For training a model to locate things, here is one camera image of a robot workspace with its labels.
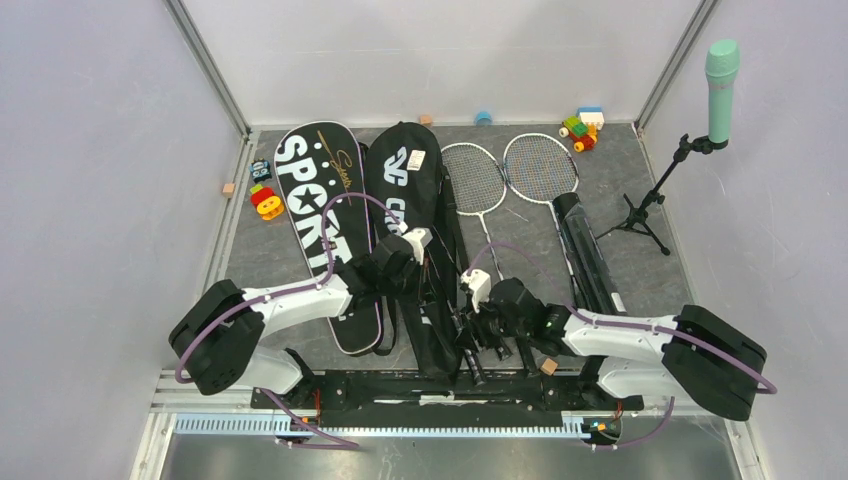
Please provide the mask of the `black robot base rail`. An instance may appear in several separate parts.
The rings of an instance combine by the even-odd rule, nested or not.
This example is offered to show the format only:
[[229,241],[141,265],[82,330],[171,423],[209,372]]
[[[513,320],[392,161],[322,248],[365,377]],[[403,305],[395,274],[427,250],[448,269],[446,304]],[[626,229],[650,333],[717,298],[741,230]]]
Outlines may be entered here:
[[452,385],[413,370],[327,370],[284,395],[291,410],[312,409],[323,427],[554,427],[564,412],[641,411],[640,396],[615,399],[576,374],[528,377],[489,370],[475,385],[462,372]]

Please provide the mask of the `black shuttlecock tube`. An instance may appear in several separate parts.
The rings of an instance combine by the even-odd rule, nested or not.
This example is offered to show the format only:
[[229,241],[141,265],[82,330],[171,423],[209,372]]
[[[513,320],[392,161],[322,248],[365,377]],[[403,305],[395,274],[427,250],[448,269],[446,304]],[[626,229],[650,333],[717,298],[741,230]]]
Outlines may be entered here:
[[556,197],[553,208],[573,270],[577,305],[593,312],[626,316],[623,299],[612,280],[578,194],[570,192]]

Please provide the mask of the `black crossway racket bag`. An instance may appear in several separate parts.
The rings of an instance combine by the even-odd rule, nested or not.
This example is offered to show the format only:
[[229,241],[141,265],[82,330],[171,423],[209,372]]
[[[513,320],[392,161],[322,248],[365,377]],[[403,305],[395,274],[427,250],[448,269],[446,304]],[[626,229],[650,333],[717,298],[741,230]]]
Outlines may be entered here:
[[436,136],[417,123],[389,127],[368,150],[364,181],[375,231],[400,256],[390,315],[403,320],[419,373],[451,385],[463,360],[455,323],[460,239]]

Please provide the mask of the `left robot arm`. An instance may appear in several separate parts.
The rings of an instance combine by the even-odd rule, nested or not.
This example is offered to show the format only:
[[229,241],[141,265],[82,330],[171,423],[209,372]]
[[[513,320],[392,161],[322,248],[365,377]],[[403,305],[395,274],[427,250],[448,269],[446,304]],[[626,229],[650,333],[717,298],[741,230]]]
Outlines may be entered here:
[[171,331],[168,342],[203,395],[234,385],[268,389],[290,407],[306,405],[313,379],[293,350],[260,346],[277,331],[316,319],[354,316],[378,309],[382,297],[414,290],[426,228],[384,237],[368,255],[337,261],[334,273],[276,288],[238,288],[230,279],[213,284]]

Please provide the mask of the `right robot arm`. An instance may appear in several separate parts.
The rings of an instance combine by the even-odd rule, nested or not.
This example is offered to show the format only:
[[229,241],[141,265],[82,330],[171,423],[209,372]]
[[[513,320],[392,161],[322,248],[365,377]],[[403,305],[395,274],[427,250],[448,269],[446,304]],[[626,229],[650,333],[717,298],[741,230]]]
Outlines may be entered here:
[[551,357],[599,358],[598,370],[577,382],[591,408],[614,398],[683,396],[714,415],[746,421],[756,396],[776,391],[762,375],[766,350],[699,305],[660,317],[601,314],[545,304],[519,279],[494,283],[481,270],[463,274],[461,288],[469,300],[462,315],[480,347],[513,338]]

